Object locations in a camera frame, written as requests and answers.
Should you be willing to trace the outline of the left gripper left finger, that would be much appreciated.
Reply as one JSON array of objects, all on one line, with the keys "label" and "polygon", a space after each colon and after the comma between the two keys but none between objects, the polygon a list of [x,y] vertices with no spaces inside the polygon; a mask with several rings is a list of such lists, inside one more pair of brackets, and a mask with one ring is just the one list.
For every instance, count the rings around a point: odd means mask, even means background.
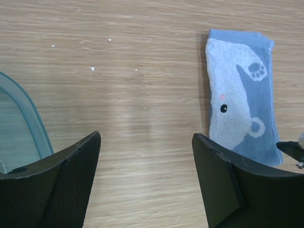
[{"label": "left gripper left finger", "polygon": [[101,135],[91,133],[42,160],[0,175],[2,228],[81,228]]}]

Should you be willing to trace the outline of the blue bear towel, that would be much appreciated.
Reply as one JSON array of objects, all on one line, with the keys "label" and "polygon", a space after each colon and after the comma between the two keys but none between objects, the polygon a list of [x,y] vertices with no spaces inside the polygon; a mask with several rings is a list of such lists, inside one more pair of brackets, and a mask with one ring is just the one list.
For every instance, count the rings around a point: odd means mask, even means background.
[{"label": "blue bear towel", "polygon": [[274,45],[259,32],[211,29],[205,47],[209,138],[267,166],[283,162],[283,154],[276,147]]}]

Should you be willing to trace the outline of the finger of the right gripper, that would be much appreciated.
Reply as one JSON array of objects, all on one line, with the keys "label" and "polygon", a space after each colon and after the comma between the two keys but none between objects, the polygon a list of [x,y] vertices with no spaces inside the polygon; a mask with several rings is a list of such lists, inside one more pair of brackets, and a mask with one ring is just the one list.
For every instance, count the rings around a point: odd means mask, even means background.
[{"label": "finger of the right gripper", "polygon": [[277,142],[276,147],[283,153],[297,160],[297,166],[304,165],[304,149],[299,145],[298,142],[288,141],[288,142]]}]

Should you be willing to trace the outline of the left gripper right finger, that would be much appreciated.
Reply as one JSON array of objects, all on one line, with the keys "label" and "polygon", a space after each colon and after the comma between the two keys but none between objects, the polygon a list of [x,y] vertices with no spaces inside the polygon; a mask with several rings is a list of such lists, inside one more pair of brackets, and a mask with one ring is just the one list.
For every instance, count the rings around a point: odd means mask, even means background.
[{"label": "left gripper right finger", "polygon": [[263,165],[200,133],[192,149],[210,228],[303,227],[303,174]]}]

